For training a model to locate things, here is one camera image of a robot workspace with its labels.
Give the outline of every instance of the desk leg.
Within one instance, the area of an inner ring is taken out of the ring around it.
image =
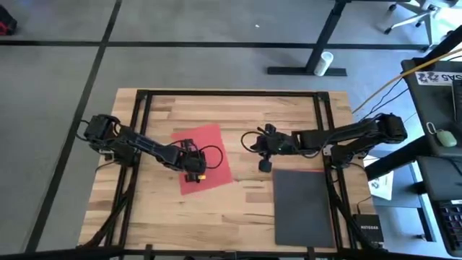
[[[428,214],[424,211],[424,208],[422,207],[417,208],[417,212],[419,213],[419,219],[420,219],[420,222],[422,223],[422,228],[424,230],[423,238],[427,242],[436,242],[435,234],[433,233],[433,230],[430,227],[430,219],[428,217]]]
[[[428,144],[425,136],[408,143],[405,147],[390,153],[389,155],[380,158],[376,162],[365,168],[367,179],[369,181],[384,176],[390,171],[400,168],[412,161],[415,161],[417,156],[428,155]]]
[[[341,13],[344,11],[347,2],[345,0],[336,0],[331,13],[329,14],[326,23],[324,24],[323,30],[321,31],[318,41],[316,42],[313,52],[308,59],[305,67],[280,67],[273,66],[267,69],[268,74],[273,75],[306,75],[313,76],[315,67],[321,58],[321,54],[332,36],[332,33],[340,20]],[[346,76],[346,69],[330,68],[327,69],[324,76]]]

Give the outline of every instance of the white cup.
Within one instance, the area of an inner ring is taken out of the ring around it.
[[[321,54],[321,58],[319,59],[318,65],[316,65],[315,75],[324,76],[327,68],[331,65],[333,59],[334,59],[334,55],[332,53],[328,51],[324,51]]]

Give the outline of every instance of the white sign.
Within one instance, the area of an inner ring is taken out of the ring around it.
[[[454,79],[462,79],[462,72],[417,71],[419,85],[452,86]]]
[[[364,166],[375,162],[378,158],[373,156],[366,156],[364,158]],[[391,194],[393,191],[393,171],[385,174],[382,177],[369,181],[370,193],[374,196],[378,196],[382,199],[391,200]]]

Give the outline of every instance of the wooden table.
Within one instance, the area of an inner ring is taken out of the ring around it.
[[[117,92],[113,112],[122,124],[129,125],[136,89]],[[352,122],[345,92],[330,92],[335,126]],[[141,122],[142,110],[137,131]],[[187,251],[270,251],[306,252],[305,247],[278,246],[274,242],[274,205],[271,174],[258,171],[256,154],[246,152],[240,136],[271,123],[278,131],[317,129],[311,97],[246,96],[155,96],[149,112],[146,135],[170,143],[173,132],[218,123],[222,130],[234,182],[210,190],[180,195],[178,174],[164,168],[153,157],[141,156],[134,204],[131,211],[126,248]],[[274,156],[274,168],[323,169],[321,156]],[[85,215],[79,243],[88,241],[110,214],[119,165],[98,171]],[[352,213],[357,202],[369,195],[363,170],[344,170]],[[360,204],[363,213],[374,213],[372,199]],[[339,214],[344,246],[349,246],[347,229]],[[315,248],[316,252],[336,252],[336,248]]]

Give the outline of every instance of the keyboard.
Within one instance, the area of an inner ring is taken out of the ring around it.
[[[451,251],[462,251],[462,200],[439,201],[437,207],[445,244]]]

